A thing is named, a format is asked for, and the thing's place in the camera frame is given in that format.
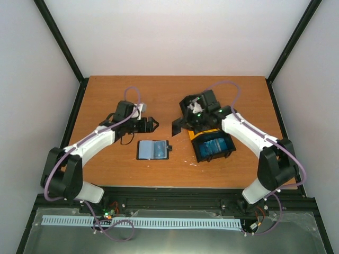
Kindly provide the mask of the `black bin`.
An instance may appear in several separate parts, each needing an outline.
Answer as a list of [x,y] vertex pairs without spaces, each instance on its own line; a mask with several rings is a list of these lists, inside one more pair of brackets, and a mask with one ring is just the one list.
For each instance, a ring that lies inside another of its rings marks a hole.
[[193,102],[198,102],[204,110],[204,101],[201,95],[198,94],[188,95],[184,97],[179,103],[183,115],[185,114],[186,111],[190,110],[187,108],[187,106]]
[[222,131],[199,133],[191,143],[198,163],[228,158],[236,151],[231,135]]

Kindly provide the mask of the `blue VIP card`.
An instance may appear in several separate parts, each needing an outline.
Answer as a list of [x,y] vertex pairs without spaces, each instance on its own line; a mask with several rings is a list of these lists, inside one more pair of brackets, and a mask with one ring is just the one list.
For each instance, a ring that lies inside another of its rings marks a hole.
[[166,158],[166,142],[165,141],[155,142],[154,156],[156,159]]

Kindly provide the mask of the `black leather card holder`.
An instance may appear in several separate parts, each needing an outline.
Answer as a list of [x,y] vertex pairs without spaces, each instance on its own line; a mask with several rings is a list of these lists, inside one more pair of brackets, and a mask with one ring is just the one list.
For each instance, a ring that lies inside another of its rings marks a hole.
[[168,140],[140,140],[137,144],[137,160],[167,160],[172,146]]

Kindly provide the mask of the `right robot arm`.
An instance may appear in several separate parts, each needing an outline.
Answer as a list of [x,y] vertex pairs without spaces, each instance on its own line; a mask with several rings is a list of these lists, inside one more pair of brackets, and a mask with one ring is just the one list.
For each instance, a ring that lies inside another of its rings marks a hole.
[[289,187],[289,180],[306,174],[296,158],[292,142],[278,139],[260,130],[238,113],[234,104],[221,106],[213,90],[184,97],[180,103],[182,117],[173,121],[172,134],[182,129],[203,132],[216,129],[248,147],[258,158],[257,176],[242,191],[245,206],[256,204],[275,192]]

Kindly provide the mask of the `yellow bin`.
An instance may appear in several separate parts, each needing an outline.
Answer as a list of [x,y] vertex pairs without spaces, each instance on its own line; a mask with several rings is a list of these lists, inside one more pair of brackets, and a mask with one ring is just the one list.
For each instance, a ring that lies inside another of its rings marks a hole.
[[212,137],[218,135],[220,133],[219,129],[210,129],[204,131],[188,131],[190,141],[193,141],[198,138],[206,138],[211,139]]

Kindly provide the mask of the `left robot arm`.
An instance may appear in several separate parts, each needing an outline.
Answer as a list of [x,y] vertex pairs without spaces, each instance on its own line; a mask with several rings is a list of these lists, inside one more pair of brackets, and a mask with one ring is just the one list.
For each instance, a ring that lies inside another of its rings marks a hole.
[[59,199],[91,202],[99,213],[110,207],[104,190],[83,180],[83,167],[104,148],[126,134],[152,133],[159,123],[153,117],[143,117],[146,104],[120,101],[96,129],[80,141],[64,148],[49,151],[41,178],[44,197],[54,202]]

